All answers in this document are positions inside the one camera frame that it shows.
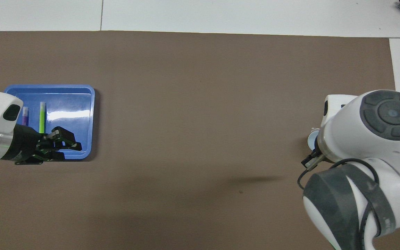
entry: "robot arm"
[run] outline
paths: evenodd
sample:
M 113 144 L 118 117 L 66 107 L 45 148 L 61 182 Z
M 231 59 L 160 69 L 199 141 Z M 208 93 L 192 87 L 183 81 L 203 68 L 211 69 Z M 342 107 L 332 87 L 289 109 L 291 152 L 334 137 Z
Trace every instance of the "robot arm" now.
M 23 102 L 0 92 L 0 159 L 16 164 L 41 164 L 43 161 L 64 160 L 59 149 L 81 150 L 73 133 L 55 127 L 50 134 L 16 123 Z
M 400 227 L 400 93 L 329 95 L 325 106 L 302 164 L 304 173 L 322 160 L 335 165 L 311 176 L 305 209 L 335 249 L 373 250 L 373 237 Z

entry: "black cable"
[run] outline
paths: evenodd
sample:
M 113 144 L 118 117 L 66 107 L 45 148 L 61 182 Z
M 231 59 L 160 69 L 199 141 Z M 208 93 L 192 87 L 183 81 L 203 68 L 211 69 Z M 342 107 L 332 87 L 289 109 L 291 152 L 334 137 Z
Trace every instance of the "black cable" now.
M 379 185 L 379 176 L 377 175 L 376 170 L 373 168 L 373 166 L 371 166 L 365 160 L 361 160 L 361 159 L 357 159 L 357 158 L 347 158 L 347 159 L 343 159 L 343 160 L 340 160 L 340 161 L 334 163 L 333 166 L 331 166 L 329 169 L 335 168 L 335 167 L 337 167 L 343 163 L 347 163 L 349 161 L 360 163 L 360 164 L 364 165 L 366 168 L 368 168 L 371 171 L 371 173 L 373 174 L 374 182 L 376 182 Z
M 304 189 L 304 187 L 302 186 L 302 184 L 300 183 L 300 180 L 302 179 L 302 177 L 306 174 L 306 173 L 308 173 L 309 171 L 306 169 L 304 172 L 302 172 L 300 175 L 299 175 L 299 178 L 297 179 L 297 185 L 299 185 L 299 187 L 303 190 Z
M 379 176 L 377 175 L 376 170 L 373 168 L 373 166 L 371 166 L 365 160 L 360 160 L 357 158 L 347 158 L 347 159 L 343 159 L 343 160 L 340 160 L 340 161 L 334 163 L 333 166 L 331 166 L 329 169 L 335 168 L 341 164 L 344 164 L 344 163 L 347 163 L 350 161 L 360 163 L 360 164 L 364 165 L 366 168 L 368 168 L 371 171 L 371 173 L 373 174 L 374 182 L 376 182 L 379 185 Z M 362 246 L 362 250 L 365 250 L 365 239 L 364 239 L 365 226 L 367 225 L 368 215 L 370 214 L 371 211 L 373 211 L 373 208 L 370 203 L 367 203 L 367 206 L 365 207 L 365 210 L 364 210 L 364 214 L 362 215 L 362 220 L 360 220 L 360 227 L 359 227 L 360 245 Z M 376 221 L 376 227 L 378 227 L 377 225 L 379 225 L 379 218 L 377 217 L 376 214 L 373 214 L 373 215 L 374 215 L 374 218 Z M 377 229 L 377 233 L 376 233 L 375 237 L 379 236 L 380 234 L 381 234 L 381 228 L 379 227 Z

